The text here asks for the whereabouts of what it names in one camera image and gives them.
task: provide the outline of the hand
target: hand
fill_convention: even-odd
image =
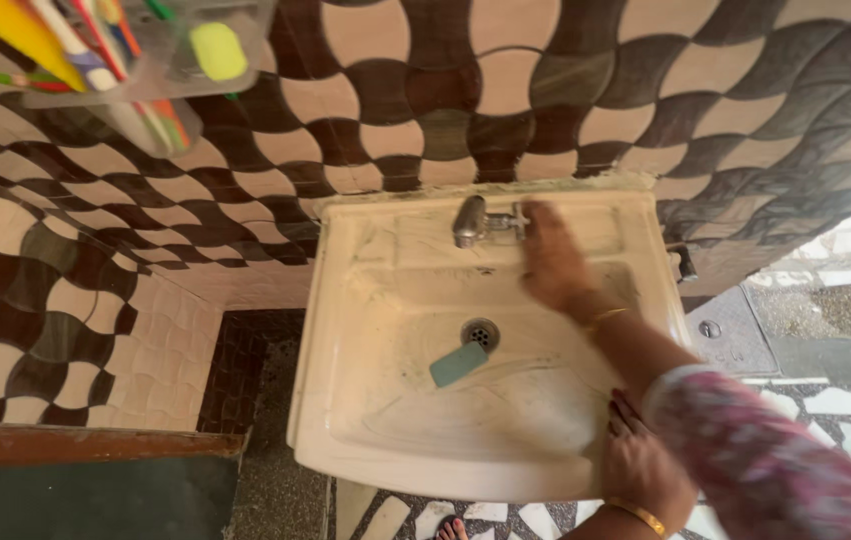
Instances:
[[[522,214],[531,220],[522,242],[527,269],[522,284],[533,298],[567,314],[573,300],[599,289],[599,282],[551,205],[525,201]]]
[[[698,494],[682,464],[642,423],[625,396],[613,390],[602,498],[620,497],[648,510],[665,526],[667,538],[685,526]]]

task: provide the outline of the sink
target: sink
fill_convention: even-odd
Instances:
[[[509,212],[519,197],[487,196],[488,212]],[[606,289],[688,346],[650,194],[536,198],[563,215]],[[455,247],[462,200],[323,210],[288,443],[306,467],[406,493],[595,498],[610,391],[621,383],[575,325],[522,290],[513,231]],[[429,365],[460,347],[463,325],[476,318],[497,327],[497,347],[437,388]]]

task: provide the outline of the sleeve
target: sleeve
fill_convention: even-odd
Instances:
[[[642,409],[731,538],[851,539],[851,460],[750,388],[683,366],[656,381]]]

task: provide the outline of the metal tap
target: metal tap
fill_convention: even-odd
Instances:
[[[507,231],[515,229],[515,238],[525,240],[525,224],[528,220],[522,216],[521,202],[512,203],[513,213],[486,213],[485,199],[481,195],[472,195],[462,202],[459,215],[452,224],[455,246],[468,249],[483,239],[488,231]]]

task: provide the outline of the bangle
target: bangle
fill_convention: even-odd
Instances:
[[[591,322],[588,323],[588,325],[586,325],[585,327],[586,335],[588,335],[590,338],[592,336],[595,336],[595,333],[599,330],[599,323],[608,319],[616,313],[627,312],[628,310],[629,309],[627,307],[617,307],[616,309],[609,309],[608,311],[603,311],[598,315],[595,315],[595,317],[592,318]]]
[[[652,512],[646,510],[645,508],[642,508],[641,506],[632,504],[631,502],[628,502],[627,500],[621,497],[606,498],[606,505],[629,512],[630,514],[641,520],[643,523],[651,527],[652,531],[655,531],[656,534],[659,535],[659,538],[661,538],[662,540],[665,539],[665,525],[662,524],[662,521],[659,521],[659,518],[653,516]]]

